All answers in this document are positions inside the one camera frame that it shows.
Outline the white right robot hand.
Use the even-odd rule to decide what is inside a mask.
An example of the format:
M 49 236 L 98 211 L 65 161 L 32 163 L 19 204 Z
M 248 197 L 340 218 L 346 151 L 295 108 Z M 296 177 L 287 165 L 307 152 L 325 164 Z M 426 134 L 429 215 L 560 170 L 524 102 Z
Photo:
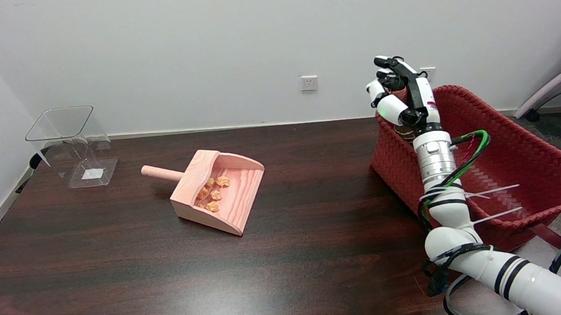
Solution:
M 402 57 L 377 55 L 376 79 L 366 85 L 370 106 L 396 126 L 421 134 L 441 131 L 441 119 L 424 71 L 417 73 Z

